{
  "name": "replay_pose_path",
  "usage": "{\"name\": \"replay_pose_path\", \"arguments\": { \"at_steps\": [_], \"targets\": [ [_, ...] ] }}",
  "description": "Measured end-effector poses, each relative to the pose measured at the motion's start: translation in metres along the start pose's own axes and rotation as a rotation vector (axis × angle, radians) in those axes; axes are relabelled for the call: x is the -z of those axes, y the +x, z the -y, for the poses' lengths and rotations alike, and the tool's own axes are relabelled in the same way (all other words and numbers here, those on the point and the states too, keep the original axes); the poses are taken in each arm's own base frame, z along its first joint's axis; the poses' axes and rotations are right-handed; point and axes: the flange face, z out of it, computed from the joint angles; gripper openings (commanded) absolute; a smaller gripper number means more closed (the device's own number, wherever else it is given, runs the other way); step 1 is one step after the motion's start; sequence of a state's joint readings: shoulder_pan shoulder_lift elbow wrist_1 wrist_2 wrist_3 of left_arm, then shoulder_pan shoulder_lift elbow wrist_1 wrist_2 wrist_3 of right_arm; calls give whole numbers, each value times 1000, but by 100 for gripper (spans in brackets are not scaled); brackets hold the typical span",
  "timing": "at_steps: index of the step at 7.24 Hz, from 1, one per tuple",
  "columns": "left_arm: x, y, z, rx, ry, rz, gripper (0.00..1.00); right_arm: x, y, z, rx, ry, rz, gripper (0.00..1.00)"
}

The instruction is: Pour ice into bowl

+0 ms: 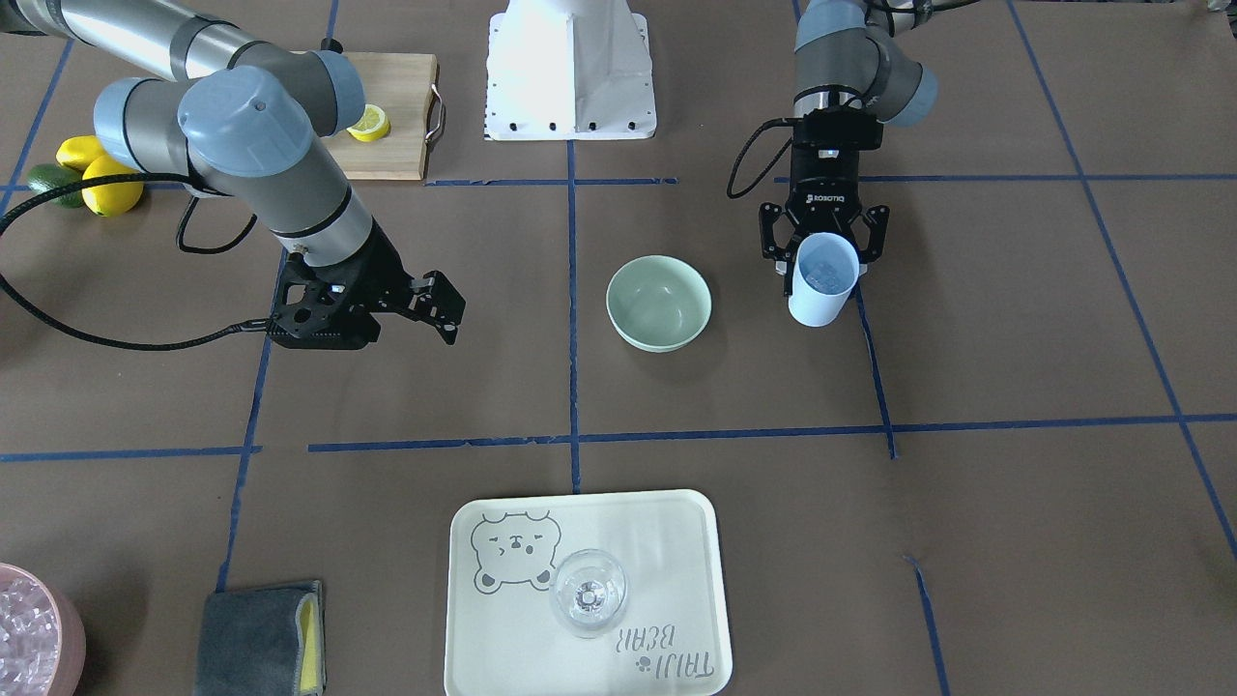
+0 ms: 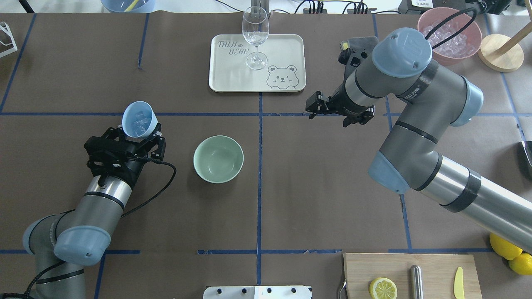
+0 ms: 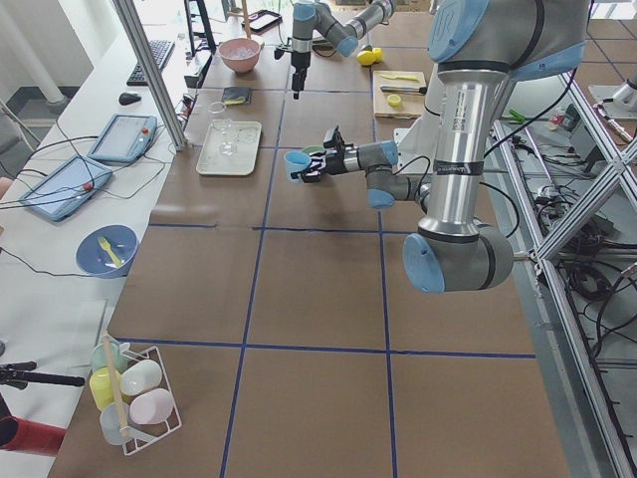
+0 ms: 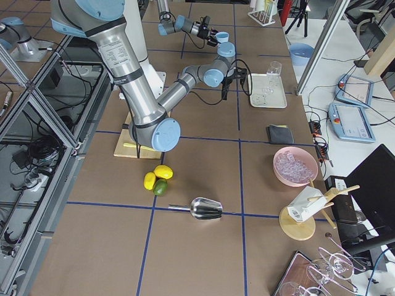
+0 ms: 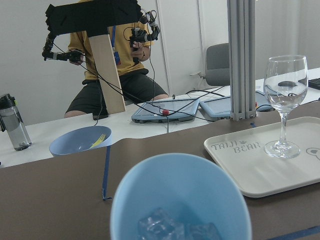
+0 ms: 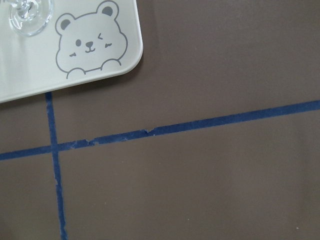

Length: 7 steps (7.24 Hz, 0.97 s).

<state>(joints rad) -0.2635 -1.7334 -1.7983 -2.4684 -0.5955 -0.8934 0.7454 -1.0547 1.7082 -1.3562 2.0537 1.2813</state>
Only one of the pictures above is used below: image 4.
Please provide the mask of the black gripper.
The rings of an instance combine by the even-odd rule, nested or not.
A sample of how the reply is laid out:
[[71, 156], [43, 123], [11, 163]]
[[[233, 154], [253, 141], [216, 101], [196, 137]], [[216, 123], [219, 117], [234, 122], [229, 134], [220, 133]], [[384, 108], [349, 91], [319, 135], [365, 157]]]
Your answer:
[[210, 27], [210, 17], [205, 16], [199, 22], [199, 29], [197, 37], [207, 41], [207, 45], [215, 47], [219, 43], [216, 37], [218, 30], [214, 27]]
[[232, 74], [228, 74], [227, 76], [224, 77], [222, 81], [222, 100], [226, 101], [227, 100], [227, 95], [228, 95], [228, 85], [232, 83], [233, 80], [240, 80], [240, 84], [243, 86], [245, 84], [247, 77], [247, 69], [246, 68], [241, 68], [241, 67], [235, 67], [233, 69]]

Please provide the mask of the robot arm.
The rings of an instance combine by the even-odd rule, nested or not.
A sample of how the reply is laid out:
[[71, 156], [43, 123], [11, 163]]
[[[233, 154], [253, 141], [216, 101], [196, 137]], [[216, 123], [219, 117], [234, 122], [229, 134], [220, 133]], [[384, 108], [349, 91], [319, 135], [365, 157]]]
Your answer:
[[52, 27], [65, 35], [96, 43], [114, 83], [132, 115], [130, 136], [142, 146], [167, 152], [178, 143], [179, 123], [168, 113], [198, 84], [216, 88], [235, 79], [235, 45], [223, 32], [206, 30], [202, 23], [179, 15], [171, 20], [166, 1], [158, 1], [161, 35], [178, 31], [212, 41], [217, 56], [205, 65], [186, 67], [161, 95], [154, 94], [143, 70], [146, 43], [137, 1], [51, 1]]
[[165, 0], [157, 1], [159, 24], [158, 31], [161, 36], [167, 36], [180, 31], [188, 36], [194, 35], [204, 41], [204, 44], [215, 47], [222, 41], [219, 38], [219, 31], [210, 27], [210, 17], [208, 15], [202, 17], [198, 21], [192, 21], [184, 15], [175, 17]]

